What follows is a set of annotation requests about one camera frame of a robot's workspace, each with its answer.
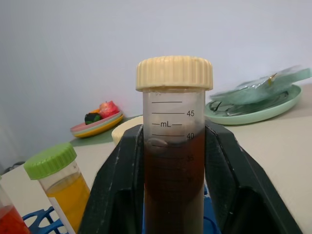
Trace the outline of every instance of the label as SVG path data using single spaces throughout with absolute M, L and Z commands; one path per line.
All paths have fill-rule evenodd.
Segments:
M 74 229 L 72 228 L 72 226 L 70 225 L 66 215 L 64 214 L 63 210 L 61 209 L 61 207 L 59 206 L 58 201 L 55 199 L 55 197 L 48 197 L 54 210 L 56 211 L 56 213 L 58 214 L 60 220 L 62 221 L 64 227 L 67 229 L 68 234 L 76 234 Z

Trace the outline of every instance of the red toy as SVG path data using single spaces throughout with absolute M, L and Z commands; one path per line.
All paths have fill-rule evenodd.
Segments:
M 119 112 L 118 107 L 113 103 L 113 101 L 104 102 L 99 106 L 99 114 L 102 118 L 107 118 Z

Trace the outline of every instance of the green cap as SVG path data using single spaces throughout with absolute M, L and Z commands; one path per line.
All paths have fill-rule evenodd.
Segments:
M 24 168 L 30 179 L 42 179 L 68 166 L 76 157 L 73 146 L 64 143 L 34 155 L 24 163 Z

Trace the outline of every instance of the dark brown liquid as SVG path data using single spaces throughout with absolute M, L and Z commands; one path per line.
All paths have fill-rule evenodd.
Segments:
M 146 234 L 198 234 L 202 228 L 204 141 L 203 131 L 181 144 L 145 142 Z

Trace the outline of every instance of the cream screw cap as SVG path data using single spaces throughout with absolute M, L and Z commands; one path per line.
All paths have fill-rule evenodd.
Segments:
M 136 67 L 136 90 L 155 87 L 213 89 L 209 61 L 193 56 L 162 56 L 146 59 Z

